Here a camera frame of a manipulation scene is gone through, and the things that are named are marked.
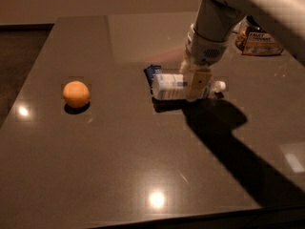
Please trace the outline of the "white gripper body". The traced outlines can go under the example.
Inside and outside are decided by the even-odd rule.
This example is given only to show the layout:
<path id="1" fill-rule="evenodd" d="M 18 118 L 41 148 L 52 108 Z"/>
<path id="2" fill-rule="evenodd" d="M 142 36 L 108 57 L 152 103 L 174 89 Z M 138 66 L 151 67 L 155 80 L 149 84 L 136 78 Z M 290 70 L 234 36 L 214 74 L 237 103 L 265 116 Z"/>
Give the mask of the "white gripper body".
<path id="1" fill-rule="evenodd" d="M 200 36 L 191 24 L 185 42 L 186 53 L 196 65 L 211 66 L 218 62 L 228 47 L 228 41 L 215 42 Z"/>

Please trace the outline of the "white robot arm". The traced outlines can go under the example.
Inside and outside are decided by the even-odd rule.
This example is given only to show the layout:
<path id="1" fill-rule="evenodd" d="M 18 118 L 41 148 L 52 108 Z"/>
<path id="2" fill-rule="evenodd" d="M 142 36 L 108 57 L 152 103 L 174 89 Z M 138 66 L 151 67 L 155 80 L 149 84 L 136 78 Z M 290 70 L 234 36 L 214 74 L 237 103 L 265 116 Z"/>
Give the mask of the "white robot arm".
<path id="1" fill-rule="evenodd" d="M 246 15 L 305 65 L 305 0 L 202 0 L 180 68 L 187 100 L 203 95 L 211 77 L 208 68 L 221 59 L 231 30 Z"/>

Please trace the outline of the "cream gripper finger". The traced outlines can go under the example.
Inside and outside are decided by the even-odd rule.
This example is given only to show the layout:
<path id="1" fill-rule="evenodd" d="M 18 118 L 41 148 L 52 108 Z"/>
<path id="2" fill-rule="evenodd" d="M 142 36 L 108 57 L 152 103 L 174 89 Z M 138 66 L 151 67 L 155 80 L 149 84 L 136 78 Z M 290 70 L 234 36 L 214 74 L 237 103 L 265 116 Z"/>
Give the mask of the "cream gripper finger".
<path id="1" fill-rule="evenodd" d="M 191 61 L 190 54 L 187 50 L 183 52 L 183 60 L 180 64 L 179 72 L 182 74 L 186 73 L 194 73 L 200 71 L 202 67 L 200 65 L 196 65 Z"/>
<path id="2" fill-rule="evenodd" d="M 212 77 L 210 69 L 201 68 L 199 70 L 190 70 L 187 74 L 188 86 L 186 97 L 188 100 L 196 100 L 202 97 L 205 88 Z"/>

